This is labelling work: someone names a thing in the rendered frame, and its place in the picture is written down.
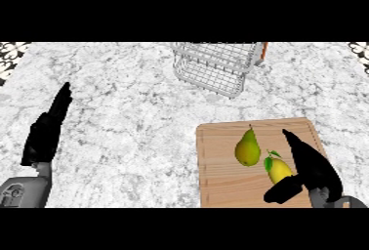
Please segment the wooden cutting board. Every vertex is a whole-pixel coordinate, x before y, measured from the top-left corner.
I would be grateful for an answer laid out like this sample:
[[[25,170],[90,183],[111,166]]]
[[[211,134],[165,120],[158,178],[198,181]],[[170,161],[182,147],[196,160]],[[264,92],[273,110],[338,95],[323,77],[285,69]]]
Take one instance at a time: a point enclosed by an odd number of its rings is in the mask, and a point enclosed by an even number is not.
[[[235,147],[250,128],[254,128],[261,156],[254,166],[244,166],[235,157]],[[264,201],[264,194],[275,185],[264,167],[267,151],[275,150],[279,153],[292,175],[297,174],[282,130],[292,132],[326,156],[313,123],[306,118],[225,122],[198,126],[199,186],[205,207],[315,208],[307,188],[282,204]],[[341,199],[326,208],[338,208],[346,201],[347,197],[341,195]]]

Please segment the yellow lemon with leaves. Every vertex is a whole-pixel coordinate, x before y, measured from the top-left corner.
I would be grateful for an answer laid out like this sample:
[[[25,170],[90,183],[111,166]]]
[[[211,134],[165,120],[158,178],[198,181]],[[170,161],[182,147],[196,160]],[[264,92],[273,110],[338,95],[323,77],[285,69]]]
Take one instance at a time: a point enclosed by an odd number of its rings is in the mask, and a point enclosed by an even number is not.
[[[275,150],[267,151],[269,156],[264,159],[264,167],[272,180],[276,184],[285,177],[292,175],[291,168],[284,162],[279,153]]]

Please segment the green pear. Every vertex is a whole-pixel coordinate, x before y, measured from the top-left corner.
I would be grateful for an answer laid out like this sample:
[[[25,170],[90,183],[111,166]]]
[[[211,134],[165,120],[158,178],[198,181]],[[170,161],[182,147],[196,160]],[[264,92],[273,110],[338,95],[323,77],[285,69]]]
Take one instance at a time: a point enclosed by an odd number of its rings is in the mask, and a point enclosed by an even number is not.
[[[260,161],[261,149],[254,128],[250,128],[235,147],[235,157],[244,166],[254,166]]]

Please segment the orange and white box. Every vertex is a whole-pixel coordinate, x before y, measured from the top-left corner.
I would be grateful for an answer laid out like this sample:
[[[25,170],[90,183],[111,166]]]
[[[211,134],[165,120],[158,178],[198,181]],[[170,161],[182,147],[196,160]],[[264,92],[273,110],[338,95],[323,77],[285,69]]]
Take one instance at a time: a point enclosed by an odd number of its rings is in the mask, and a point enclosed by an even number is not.
[[[258,58],[258,60],[256,61],[256,66],[258,66],[266,58],[266,52],[267,52],[267,47],[269,47],[269,42],[263,42],[263,51],[261,51],[261,56]]]

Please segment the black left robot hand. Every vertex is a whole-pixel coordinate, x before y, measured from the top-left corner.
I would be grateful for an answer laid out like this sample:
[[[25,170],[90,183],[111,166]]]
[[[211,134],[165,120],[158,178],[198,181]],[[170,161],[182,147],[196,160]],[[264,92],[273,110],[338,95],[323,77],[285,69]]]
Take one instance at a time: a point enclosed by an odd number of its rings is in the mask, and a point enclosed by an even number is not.
[[[67,82],[56,94],[49,111],[39,116],[31,124],[31,131],[24,147],[22,166],[52,161],[59,144],[61,126],[71,102],[71,83]]]

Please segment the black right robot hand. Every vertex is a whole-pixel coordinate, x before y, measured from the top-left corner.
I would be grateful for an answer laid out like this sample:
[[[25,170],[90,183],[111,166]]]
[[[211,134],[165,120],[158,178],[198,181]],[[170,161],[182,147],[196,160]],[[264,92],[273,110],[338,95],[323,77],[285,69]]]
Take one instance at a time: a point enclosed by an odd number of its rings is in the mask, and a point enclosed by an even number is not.
[[[312,206],[326,208],[341,199],[343,184],[326,156],[288,130],[285,135],[297,174],[285,177],[267,190],[264,201],[282,204],[304,188],[309,190]]]

